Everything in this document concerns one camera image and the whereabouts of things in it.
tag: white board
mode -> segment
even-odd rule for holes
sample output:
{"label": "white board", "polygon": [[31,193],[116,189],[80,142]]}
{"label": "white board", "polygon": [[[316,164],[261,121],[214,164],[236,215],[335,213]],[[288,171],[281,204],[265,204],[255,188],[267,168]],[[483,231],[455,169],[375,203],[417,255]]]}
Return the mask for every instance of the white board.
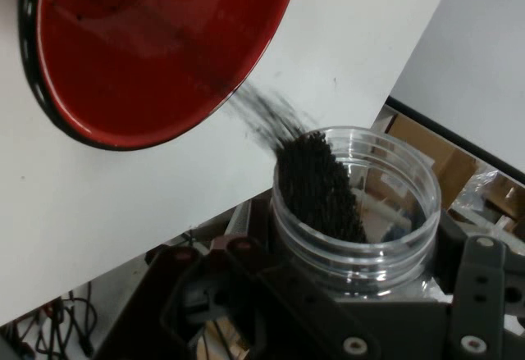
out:
{"label": "white board", "polygon": [[[274,160],[229,105],[132,153],[55,129],[0,0],[0,325],[272,185]],[[249,77],[324,125],[370,126],[439,0],[291,0]]]}

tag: falling black particles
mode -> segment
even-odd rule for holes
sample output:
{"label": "falling black particles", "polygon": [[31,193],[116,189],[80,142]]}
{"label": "falling black particles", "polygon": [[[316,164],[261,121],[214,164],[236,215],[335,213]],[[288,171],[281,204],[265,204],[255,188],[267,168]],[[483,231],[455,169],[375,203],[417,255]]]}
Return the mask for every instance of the falling black particles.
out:
{"label": "falling black particles", "polygon": [[237,113],[277,157],[279,189],[288,209],[324,235],[353,243],[367,236],[345,166],[336,160],[326,136],[305,134],[306,126],[283,98],[264,98],[244,86],[233,102]]}

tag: black plastic bracket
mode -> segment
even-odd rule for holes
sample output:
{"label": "black plastic bracket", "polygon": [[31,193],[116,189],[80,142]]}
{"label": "black plastic bracket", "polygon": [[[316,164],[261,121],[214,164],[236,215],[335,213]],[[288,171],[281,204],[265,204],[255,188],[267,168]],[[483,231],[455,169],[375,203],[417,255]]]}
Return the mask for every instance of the black plastic bracket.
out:
{"label": "black plastic bracket", "polygon": [[456,280],[450,330],[453,359],[501,359],[506,247],[490,237],[467,240]]}

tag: black cable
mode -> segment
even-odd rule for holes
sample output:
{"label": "black cable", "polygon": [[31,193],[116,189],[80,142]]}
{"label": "black cable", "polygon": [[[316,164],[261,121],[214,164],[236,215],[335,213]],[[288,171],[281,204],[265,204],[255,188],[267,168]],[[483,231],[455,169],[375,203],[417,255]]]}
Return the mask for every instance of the black cable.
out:
{"label": "black cable", "polygon": [[206,341],[206,331],[203,331],[203,342],[204,350],[206,351],[206,360],[210,360],[210,353],[208,352],[208,342]]}
{"label": "black cable", "polygon": [[97,310],[95,309],[94,305],[90,302],[88,302],[88,300],[86,300],[85,298],[80,298],[80,297],[74,297],[72,299],[72,301],[80,301],[81,303],[84,303],[86,304],[86,309],[89,309],[91,312],[92,312],[92,317],[93,317],[93,323],[91,324],[91,327],[88,328],[88,331],[87,331],[87,334],[88,336],[91,335],[93,333],[93,330],[95,329],[95,326],[97,325],[98,323],[98,314],[97,314]]}
{"label": "black cable", "polygon": [[213,321],[213,325],[217,329],[217,333],[219,334],[219,338],[221,339],[222,346],[224,346],[224,349],[226,350],[226,354],[228,355],[228,358],[230,360],[234,360],[233,355],[230,352],[230,348],[228,347],[228,343],[226,342],[226,338],[224,338],[221,328],[219,327],[219,324],[217,323],[217,321]]}
{"label": "black cable", "polygon": [[91,304],[91,281],[88,282],[88,297],[87,297],[87,303],[85,306],[85,312],[84,312],[84,331],[86,338],[89,339],[90,333],[88,332],[89,328],[89,307],[88,304]]}
{"label": "black cable", "polygon": [[48,351],[48,360],[53,360],[53,349],[55,346],[55,317],[54,317],[54,310],[53,315],[51,317],[51,332],[49,337],[49,351]]}
{"label": "black cable", "polygon": [[20,336],[20,341],[23,341],[24,338],[28,335],[28,333],[31,331],[31,328],[33,328],[35,322],[39,319],[39,313],[40,310],[37,310],[35,314],[33,315],[33,319],[31,319],[30,325],[27,326],[24,333]]}
{"label": "black cable", "polygon": [[72,313],[72,316],[70,315],[70,317],[69,317],[69,326],[67,327],[66,338],[64,339],[64,346],[67,346],[67,344],[69,343],[69,338],[71,337],[71,332],[73,331],[73,319],[75,319],[75,301],[73,301],[74,297],[75,297],[75,295],[73,294],[73,290],[70,290],[69,291],[69,300],[71,301],[71,313]]}
{"label": "black cable", "polygon": [[58,348],[60,349],[61,358],[63,360],[69,360],[66,354],[66,344],[64,344],[64,341],[62,340],[62,333],[60,332],[60,325],[57,326],[57,341],[58,341]]}

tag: screw hole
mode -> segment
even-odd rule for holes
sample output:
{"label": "screw hole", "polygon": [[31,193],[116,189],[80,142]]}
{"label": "screw hole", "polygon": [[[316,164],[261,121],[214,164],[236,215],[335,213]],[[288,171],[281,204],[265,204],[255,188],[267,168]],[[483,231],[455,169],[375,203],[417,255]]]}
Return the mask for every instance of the screw hole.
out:
{"label": "screw hole", "polygon": [[505,289],[505,301],[507,303],[518,303],[522,299],[522,292],[518,288],[510,286]]}

